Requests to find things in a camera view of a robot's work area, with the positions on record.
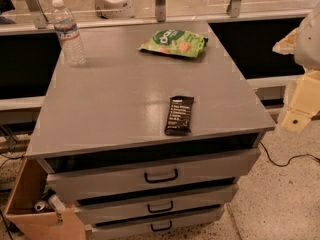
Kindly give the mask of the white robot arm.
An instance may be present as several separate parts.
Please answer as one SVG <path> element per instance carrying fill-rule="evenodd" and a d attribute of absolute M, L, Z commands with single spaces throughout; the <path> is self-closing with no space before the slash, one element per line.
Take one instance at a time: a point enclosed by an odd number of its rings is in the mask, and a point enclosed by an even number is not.
<path fill-rule="evenodd" d="M 282 129 L 300 133 L 320 111 L 320 3 L 272 51 L 292 54 L 295 63 L 305 70 L 295 83 L 287 85 L 279 120 Z"/>

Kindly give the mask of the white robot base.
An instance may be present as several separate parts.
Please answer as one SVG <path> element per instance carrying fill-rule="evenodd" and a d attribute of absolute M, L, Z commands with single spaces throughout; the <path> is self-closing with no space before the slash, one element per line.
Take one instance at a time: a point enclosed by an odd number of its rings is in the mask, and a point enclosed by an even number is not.
<path fill-rule="evenodd" d="M 100 18 L 132 18 L 133 0 L 94 0 L 95 12 Z"/>

